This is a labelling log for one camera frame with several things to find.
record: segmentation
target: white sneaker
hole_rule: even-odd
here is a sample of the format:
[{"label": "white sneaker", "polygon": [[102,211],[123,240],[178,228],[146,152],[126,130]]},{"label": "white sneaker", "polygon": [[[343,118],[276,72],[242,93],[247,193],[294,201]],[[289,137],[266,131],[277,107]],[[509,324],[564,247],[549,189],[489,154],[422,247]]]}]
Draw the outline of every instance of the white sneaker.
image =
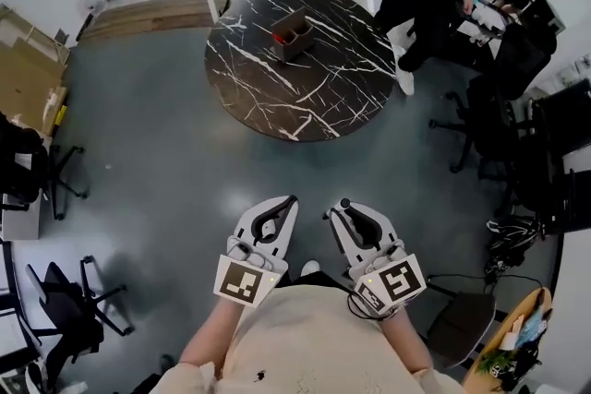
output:
[{"label": "white sneaker", "polygon": [[307,276],[308,274],[318,271],[320,271],[320,263],[314,259],[310,259],[309,262],[306,263],[302,268],[302,273],[300,276]]},{"label": "white sneaker", "polygon": [[392,43],[392,50],[394,51],[394,59],[396,60],[396,78],[398,79],[400,89],[406,95],[413,95],[415,93],[415,76],[413,73],[404,71],[398,67],[398,60],[406,54],[406,50],[395,43]]}]

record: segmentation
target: round marble table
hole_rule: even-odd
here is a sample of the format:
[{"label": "round marble table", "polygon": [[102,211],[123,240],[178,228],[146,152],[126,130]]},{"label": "round marble table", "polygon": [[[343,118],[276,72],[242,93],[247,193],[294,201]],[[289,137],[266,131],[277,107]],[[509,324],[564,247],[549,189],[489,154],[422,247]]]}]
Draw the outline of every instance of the round marble table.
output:
[{"label": "round marble table", "polygon": [[[271,25],[304,6],[315,44],[287,64],[273,53]],[[272,137],[341,137],[371,120],[392,92],[388,39],[352,0],[240,0],[207,41],[208,79],[223,107]]]}]

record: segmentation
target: white shirt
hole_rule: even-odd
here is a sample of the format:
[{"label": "white shirt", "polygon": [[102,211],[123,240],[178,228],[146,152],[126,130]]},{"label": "white shirt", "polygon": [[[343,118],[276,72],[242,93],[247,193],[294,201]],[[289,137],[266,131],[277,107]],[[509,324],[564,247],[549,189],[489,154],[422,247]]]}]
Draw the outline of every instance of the white shirt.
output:
[{"label": "white shirt", "polygon": [[349,312],[346,296],[319,286],[272,291],[245,311],[222,379],[212,364],[180,364],[151,394],[464,394],[448,376],[411,375],[378,324]]}]

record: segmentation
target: concrete floor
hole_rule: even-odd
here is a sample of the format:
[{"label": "concrete floor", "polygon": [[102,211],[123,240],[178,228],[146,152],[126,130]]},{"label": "concrete floor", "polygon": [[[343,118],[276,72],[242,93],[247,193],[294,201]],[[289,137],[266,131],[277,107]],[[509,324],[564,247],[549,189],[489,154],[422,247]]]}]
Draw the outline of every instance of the concrete floor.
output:
[{"label": "concrete floor", "polygon": [[[67,365],[66,381],[90,394],[127,393],[155,371],[161,353],[178,355],[213,302],[219,254],[241,213],[261,200],[300,198],[287,259],[292,274],[316,258],[333,276],[344,259],[322,212],[350,197],[390,216],[425,275],[480,275],[488,240],[484,223],[502,187],[479,182],[476,156],[448,171],[461,138],[429,130],[428,119],[453,119],[441,96],[464,90],[474,73],[431,60],[416,74],[416,95],[397,87],[384,111],[354,134],[323,143],[287,143],[237,122],[217,102],[203,69],[206,30],[171,30],[113,39],[74,50],[66,72],[69,107],[57,142],[84,146],[71,183],[90,184],[70,200],[64,221],[46,212],[42,239],[16,243],[21,295],[31,322],[47,327],[24,276],[55,261],[79,281],[78,260],[94,255],[104,287],[126,282],[122,300],[136,332],[108,328],[99,353]],[[517,271],[549,285],[556,245],[540,242]],[[478,281],[439,281],[479,290]],[[97,289],[97,278],[93,283]],[[497,295],[510,309],[535,284],[506,280]],[[445,303],[427,290],[410,306],[424,332]]]}]

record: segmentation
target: table leg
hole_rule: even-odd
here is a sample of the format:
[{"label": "table leg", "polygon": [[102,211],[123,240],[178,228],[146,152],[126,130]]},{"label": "table leg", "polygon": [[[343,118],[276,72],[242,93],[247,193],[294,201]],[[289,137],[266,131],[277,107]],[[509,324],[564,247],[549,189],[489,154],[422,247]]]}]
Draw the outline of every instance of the table leg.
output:
[{"label": "table leg", "polygon": [[211,18],[213,19],[213,22],[215,23],[216,21],[218,21],[220,19],[220,16],[218,15],[217,8],[215,6],[215,0],[207,0],[207,4],[208,4],[208,6],[210,6]]}]

